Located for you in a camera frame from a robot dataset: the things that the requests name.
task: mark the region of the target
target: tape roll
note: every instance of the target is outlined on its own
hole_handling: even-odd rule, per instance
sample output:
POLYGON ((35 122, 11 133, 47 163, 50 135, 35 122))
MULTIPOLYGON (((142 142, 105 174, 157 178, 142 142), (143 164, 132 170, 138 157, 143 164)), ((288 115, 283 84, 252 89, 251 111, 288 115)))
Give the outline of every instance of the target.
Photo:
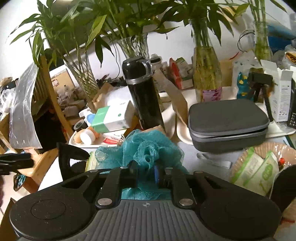
POLYGON ((82 129, 86 129, 87 127, 88 126, 87 126, 86 122, 84 120, 80 120, 74 125, 74 130, 79 132, 82 129))

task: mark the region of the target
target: white box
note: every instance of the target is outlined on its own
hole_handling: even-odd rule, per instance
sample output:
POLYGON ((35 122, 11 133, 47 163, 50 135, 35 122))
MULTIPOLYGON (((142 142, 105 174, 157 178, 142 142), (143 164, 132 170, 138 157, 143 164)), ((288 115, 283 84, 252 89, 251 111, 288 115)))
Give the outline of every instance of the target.
POLYGON ((276 63, 261 60, 265 74, 273 76, 274 89, 269 97, 271 112, 276 122, 288 121, 293 71, 281 70, 276 63))
POLYGON ((130 128, 135 107, 131 101, 98 109, 91 124, 98 133, 106 133, 130 128))

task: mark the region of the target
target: thermos lid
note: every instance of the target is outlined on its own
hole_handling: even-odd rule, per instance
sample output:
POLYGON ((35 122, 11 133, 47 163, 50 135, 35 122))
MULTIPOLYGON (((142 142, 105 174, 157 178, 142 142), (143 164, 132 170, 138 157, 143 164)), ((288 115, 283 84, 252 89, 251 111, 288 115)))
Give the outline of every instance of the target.
POLYGON ((136 56, 123 61, 122 71, 126 83, 130 85, 143 82, 152 76, 150 62, 142 56, 136 56))

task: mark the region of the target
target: black cable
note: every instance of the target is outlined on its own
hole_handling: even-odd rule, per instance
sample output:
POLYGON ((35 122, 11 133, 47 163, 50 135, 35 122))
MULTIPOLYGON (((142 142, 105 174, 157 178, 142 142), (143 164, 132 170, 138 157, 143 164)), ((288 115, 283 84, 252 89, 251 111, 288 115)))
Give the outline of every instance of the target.
POLYGON ((116 51, 116 48, 115 48, 115 45, 114 45, 113 40, 112 40, 112 43, 113 43, 113 47, 114 47, 114 49, 115 49, 115 60, 116 60, 117 66, 118 66, 118 75, 114 78, 114 79, 116 79, 116 78, 119 76, 119 74, 120 74, 120 67, 119 67, 119 64, 118 64, 118 62, 117 62, 117 51, 116 51))
POLYGON ((254 35, 255 35, 255 33, 253 33, 253 32, 249 32, 249 33, 246 33, 246 34, 242 35, 242 36, 239 38, 239 40, 237 41, 237 48, 239 49, 239 51, 246 52, 246 51, 243 51, 243 50, 241 50, 241 49, 239 48, 239 44, 240 44, 240 40, 241 40, 244 36, 246 36, 246 35, 248 35, 248 34, 254 34, 254 35))

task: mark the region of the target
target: green label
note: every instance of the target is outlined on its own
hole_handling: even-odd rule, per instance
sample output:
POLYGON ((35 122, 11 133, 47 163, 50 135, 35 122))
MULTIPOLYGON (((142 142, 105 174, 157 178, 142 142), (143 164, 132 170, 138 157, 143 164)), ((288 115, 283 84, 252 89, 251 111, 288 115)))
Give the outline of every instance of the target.
POLYGON ((271 176, 272 176, 272 171, 273 171, 273 167, 272 167, 272 165, 271 164, 268 164, 266 167, 265 167, 265 169, 264 169, 264 171, 263 171, 263 173, 262 173, 262 178, 265 180, 265 181, 267 181, 271 176))
POLYGON ((91 126, 92 126, 92 128, 94 128, 94 130, 97 133, 110 132, 104 124, 104 119, 105 119, 108 109, 109 109, 109 106, 106 106, 106 107, 98 109, 98 111, 96 113, 96 116, 95 116, 91 126))

